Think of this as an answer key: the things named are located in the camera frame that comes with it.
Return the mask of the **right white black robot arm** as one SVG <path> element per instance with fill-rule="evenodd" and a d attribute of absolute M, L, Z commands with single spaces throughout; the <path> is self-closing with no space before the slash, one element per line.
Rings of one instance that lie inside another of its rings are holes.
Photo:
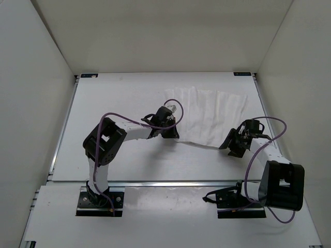
<path fill-rule="evenodd" d="M 219 149 L 228 149 L 229 156 L 242 158 L 246 151 L 253 153 L 244 180 L 232 193 L 232 202 L 243 207 L 247 203 L 263 207 L 300 211 L 304 201 L 305 170 L 285 158 L 273 145 L 276 138 L 264 134 L 264 125 L 257 118 L 243 121 L 232 128 Z M 248 174 L 254 160 L 264 166 L 259 182 L 249 182 Z"/>

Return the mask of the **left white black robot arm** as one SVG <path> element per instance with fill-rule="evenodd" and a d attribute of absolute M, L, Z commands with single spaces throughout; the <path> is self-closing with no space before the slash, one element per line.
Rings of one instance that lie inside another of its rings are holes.
<path fill-rule="evenodd" d="M 143 123 L 126 120 L 114 122 L 105 117 L 83 142 L 89 162 L 89 178 L 86 182 L 87 197 L 97 206 L 113 206 L 109 194 L 108 168 L 124 142 L 157 137 L 179 138 L 174 117 L 175 105 L 163 105 L 155 114 L 142 118 Z"/>

